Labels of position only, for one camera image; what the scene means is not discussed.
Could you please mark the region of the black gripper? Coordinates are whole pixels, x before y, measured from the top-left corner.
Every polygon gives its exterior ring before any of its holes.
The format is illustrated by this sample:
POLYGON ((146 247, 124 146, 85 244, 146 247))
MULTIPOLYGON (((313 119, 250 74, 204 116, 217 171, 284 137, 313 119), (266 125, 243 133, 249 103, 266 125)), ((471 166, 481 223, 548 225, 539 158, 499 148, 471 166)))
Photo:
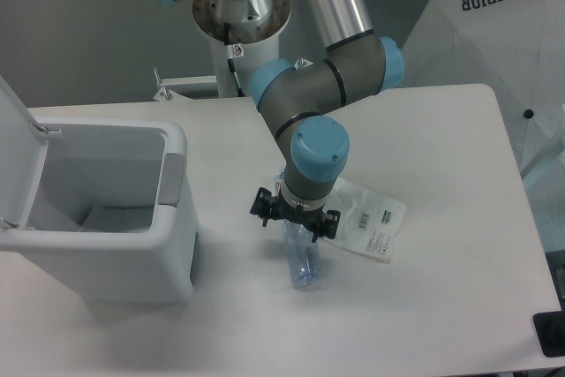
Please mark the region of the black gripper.
POLYGON ((267 226, 269 220, 287 220, 300 224, 312 232, 313 243, 319 238, 334 239, 341 218, 339 210, 324 211, 322 207, 306 210, 302 206, 293 207, 282 195, 277 197, 265 187, 258 189, 250 214, 257 215, 263 227, 267 226))

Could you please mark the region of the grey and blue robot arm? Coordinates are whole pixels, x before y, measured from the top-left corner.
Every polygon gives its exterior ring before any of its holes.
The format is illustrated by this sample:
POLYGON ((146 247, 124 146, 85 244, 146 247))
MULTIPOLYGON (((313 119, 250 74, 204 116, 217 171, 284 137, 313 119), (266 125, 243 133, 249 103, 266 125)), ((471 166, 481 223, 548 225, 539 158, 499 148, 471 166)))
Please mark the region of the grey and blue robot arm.
MULTIPOLYGON (((166 4, 178 0, 160 0, 166 4)), ((255 68, 249 78, 233 56, 226 65, 237 92, 253 99, 286 161, 277 194, 259 189, 251 212, 263 221, 287 220, 314 238, 334 238, 340 214, 326 198, 348 158, 350 139, 330 113, 398 86, 401 50, 379 37, 363 0, 310 0, 326 59, 297 69, 283 59, 255 68)), ((224 48, 264 41, 277 31, 275 0, 209 0, 208 34, 224 48)))

